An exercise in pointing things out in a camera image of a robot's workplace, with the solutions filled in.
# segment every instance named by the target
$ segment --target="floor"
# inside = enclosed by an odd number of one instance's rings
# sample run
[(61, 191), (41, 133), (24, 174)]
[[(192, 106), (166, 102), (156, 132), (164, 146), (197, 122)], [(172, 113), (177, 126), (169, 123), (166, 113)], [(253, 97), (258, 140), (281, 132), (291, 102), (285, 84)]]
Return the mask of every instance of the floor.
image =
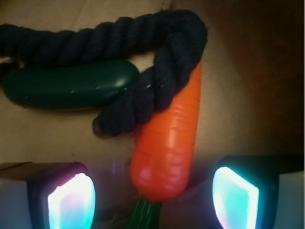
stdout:
[[(2, 0), (0, 24), (78, 30), (161, 7), (162, 0)], [(304, 152), (304, 3), (173, 0), (172, 9), (193, 10), (209, 32), (189, 187), (204, 182), (227, 154)], [(141, 71), (152, 59), (150, 52), (130, 61)], [(24, 109), (12, 104), (0, 88), (0, 163), (85, 163), (99, 193), (102, 227), (119, 228), (136, 200), (128, 173), (134, 134), (94, 136), (91, 123), (98, 112)], [(180, 202), (178, 209), (198, 212), (204, 203), (196, 198), (198, 192)], [(182, 217), (185, 211), (175, 209), (173, 203), (165, 203), (161, 228), (213, 227), (208, 219)]]

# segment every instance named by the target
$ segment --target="orange carrot toy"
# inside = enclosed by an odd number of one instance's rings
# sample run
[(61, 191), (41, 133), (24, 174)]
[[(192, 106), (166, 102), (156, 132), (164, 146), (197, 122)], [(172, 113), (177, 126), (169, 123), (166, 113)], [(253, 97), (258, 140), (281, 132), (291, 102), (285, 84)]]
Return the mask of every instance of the orange carrot toy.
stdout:
[[(201, 75), (200, 62), (170, 107), (154, 114), (142, 127), (131, 162), (131, 179), (143, 196), (140, 202), (146, 206), (147, 200), (153, 203), (176, 197), (187, 185), (196, 141)], [(127, 228), (149, 228), (144, 227), (147, 222), (143, 224), (134, 217), (138, 216), (132, 214)]]

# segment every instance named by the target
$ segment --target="led light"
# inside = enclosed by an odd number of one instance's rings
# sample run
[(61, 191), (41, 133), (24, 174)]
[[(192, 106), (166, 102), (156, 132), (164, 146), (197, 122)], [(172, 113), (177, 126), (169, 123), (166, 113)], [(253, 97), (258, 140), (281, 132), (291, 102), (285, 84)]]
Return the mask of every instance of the led light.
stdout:
[(95, 189), (90, 177), (75, 175), (48, 196), (50, 229), (89, 229), (95, 210)]
[(224, 229), (255, 229), (259, 190), (228, 167), (213, 178), (213, 202)]

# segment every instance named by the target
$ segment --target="rope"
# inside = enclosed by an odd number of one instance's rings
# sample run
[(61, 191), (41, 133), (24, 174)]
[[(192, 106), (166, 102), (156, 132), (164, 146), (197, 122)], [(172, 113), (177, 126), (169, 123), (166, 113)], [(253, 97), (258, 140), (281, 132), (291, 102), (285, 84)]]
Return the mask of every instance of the rope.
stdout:
[(135, 19), (121, 17), (78, 32), (0, 25), (0, 56), (40, 67), (126, 58), (160, 47), (154, 66), (141, 73), (137, 85), (94, 120), (96, 134), (112, 136), (131, 132), (137, 124), (149, 122), (153, 112), (167, 109), (188, 83), (206, 42), (204, 23), (188, 10), (161, 11)]

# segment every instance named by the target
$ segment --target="black light housing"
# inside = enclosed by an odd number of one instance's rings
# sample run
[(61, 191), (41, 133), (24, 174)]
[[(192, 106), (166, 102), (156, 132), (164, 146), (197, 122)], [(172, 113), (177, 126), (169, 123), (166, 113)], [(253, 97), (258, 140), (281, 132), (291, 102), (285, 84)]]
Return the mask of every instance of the black light housing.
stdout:
[(82, 163), (0, 164), (0, 193), (0, 228), (90, 228), (93, 221), (94, 184)]
[[(298, 197), (289, 207), (303, 216), (283, 214), (291, 195)], [(225, 156), (214, 173), (213, 202), (223, 228), (304, 228), (304, 155)]]

